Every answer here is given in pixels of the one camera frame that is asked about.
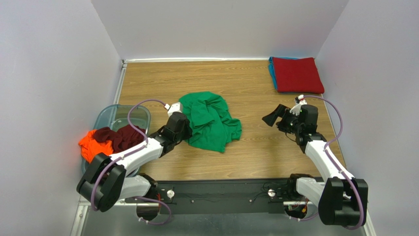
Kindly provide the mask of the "green t-shirt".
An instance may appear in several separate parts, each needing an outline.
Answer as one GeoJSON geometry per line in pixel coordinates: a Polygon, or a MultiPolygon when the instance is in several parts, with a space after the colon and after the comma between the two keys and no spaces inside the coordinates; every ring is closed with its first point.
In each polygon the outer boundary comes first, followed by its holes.
{"type": "Polygon", "coordinates": [[[224,153],[228,143],[240,140],[241,121],[231,116],[222,96],[210,91],[194,92],[182,96],[179,102],[190,121],[190,146],[224,153]]]}

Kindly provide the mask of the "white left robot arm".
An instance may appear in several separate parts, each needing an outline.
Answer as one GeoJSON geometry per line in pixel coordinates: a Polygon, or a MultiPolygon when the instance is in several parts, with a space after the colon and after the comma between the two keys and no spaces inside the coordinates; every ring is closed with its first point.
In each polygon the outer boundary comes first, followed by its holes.
{"type": "Polygon", "coordinates": [[[129,174],[139,167],[171,152],[183,140],[191,138],[187,116],[172,113],[166,125],[144,142],[120,153],[96,155],[80,179],[76,191],[88,200],[93,210],[106,212],[120,199],[144,197],[154,180],[148,176],[129,174]]]}

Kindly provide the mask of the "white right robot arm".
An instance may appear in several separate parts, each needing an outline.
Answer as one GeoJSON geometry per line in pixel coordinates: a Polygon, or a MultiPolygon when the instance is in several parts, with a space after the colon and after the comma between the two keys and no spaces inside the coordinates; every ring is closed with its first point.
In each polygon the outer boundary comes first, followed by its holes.
{"type": "Polygon", "coordinates": [[[306,197],[318,209],[325,225],[338,225],[350,230],[366,222],[368,184],[355,178],[343,167],[329,148],[325,137],[317,131],[318,108],[282,104],[262,120],[285,134],[293,134],[301,151],[319,171],[324,185],[308,175],[293,175],[291,193],[306,197]]]}

